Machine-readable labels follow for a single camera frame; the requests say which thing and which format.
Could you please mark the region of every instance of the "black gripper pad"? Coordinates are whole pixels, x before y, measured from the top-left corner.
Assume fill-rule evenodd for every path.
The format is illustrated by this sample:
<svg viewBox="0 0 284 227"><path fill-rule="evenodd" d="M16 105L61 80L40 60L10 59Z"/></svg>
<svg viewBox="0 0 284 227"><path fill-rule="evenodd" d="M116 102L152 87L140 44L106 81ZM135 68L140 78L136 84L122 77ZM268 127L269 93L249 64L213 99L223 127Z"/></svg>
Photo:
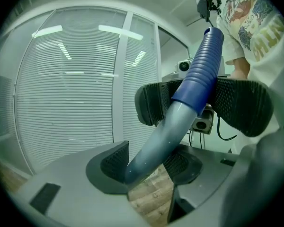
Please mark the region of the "black gripper pad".
<svg viewBox="0 0 284 227"><path fill-rule="evenodd" d="M38 194L31 200L30 205L42 214L45 214L61 186L46 183Z"/></svg>
<svg viewBox="0 0 284 227"><path fill-rule="evenodd" d="M164 119L181 82L179 79L140 87L135 95L140 122L151 126ZM274 110L267 86L248 80L217 78L208 103L230 126L248 137L265 130Z"/></svg>

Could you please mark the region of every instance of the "white t-shirt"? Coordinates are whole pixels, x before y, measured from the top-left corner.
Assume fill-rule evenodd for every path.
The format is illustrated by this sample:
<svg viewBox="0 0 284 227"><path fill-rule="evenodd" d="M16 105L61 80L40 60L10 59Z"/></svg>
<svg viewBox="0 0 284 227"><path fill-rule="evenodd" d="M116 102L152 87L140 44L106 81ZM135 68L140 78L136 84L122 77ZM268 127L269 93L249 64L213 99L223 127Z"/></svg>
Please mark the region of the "white t-shirt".
<svg viewBox="0 0 284 227"><path fill-rule="evenodd" d="M240 153L248 144L284 126L284 19L269 0L221 0L217 26L224 34L223 57L228 65L245 57L250 64L248 80L265 83L275 105L274 115L259 136L238 132L232 147Z"/></svg>

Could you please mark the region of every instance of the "white camera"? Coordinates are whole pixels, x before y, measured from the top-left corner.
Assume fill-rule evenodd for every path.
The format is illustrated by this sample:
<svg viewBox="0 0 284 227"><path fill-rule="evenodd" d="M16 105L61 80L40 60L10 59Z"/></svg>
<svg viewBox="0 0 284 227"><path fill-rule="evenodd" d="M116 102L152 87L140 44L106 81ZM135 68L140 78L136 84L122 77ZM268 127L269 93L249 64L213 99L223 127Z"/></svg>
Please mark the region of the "white camera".
<svg viewBox="0 0 284 227"><path fill-rule="evenodd" d="M185 61L179 61L176 64L176 71L178 73L179 78L185 77L192 61L193 61L193 58L189 58L189 59L186 59Z"/></svg>
<svg viewBox="0 0 284 227"><path fill-rule="evenodd" d="M213 127L213 117L214 110L211 106L206 106L202 114L196 117L190 130L203 134L210 134Z"/></svg>

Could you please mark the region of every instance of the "human arm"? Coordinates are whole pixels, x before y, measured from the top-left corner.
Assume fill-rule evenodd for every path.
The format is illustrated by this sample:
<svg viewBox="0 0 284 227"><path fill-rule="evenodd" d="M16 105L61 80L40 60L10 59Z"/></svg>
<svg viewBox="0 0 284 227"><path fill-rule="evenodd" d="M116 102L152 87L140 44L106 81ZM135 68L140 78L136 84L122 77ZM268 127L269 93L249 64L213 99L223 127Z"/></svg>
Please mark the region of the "human arm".
<svg viewBox="0 0 284 227"><path fill-rule="evenodd" d="M250 64L245 59L244 51L240 43L230 34L225 22L217 17L217 27L223 32L223 57L227 65L234 65L234 71L231 73L231 78L247 79Z"/></svg>

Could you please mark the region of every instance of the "textured rubber pad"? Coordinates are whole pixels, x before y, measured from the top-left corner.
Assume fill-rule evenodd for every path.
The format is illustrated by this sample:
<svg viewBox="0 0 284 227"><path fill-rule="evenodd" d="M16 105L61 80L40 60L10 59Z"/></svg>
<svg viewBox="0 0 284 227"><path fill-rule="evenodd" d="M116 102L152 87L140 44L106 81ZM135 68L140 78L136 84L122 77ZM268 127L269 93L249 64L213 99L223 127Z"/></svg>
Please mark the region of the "textured rubber pad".
<svg viewBox="0 0 284 227"><path fill-rule="evenodd" d="M42 214L45 214L61 186L46 183L38 194L31 200L30 205Z"/></svg>
<svg viewBox="0 0 284 227"><path fill-rule="evenodd" d="M190 152L190 148L179 144L163 163L175 185L190 183L201 173L203 164Z"/></svg>
<svg viewBox="0 0 284 227"><path fill-rule="evenodd" d="M135 106L140 122L150 126L164 119L181 82L179 79L139 88ZM265 130L274 110L267 87L248 80L217 78L208 103L230 126L248 137Z"/></svg>

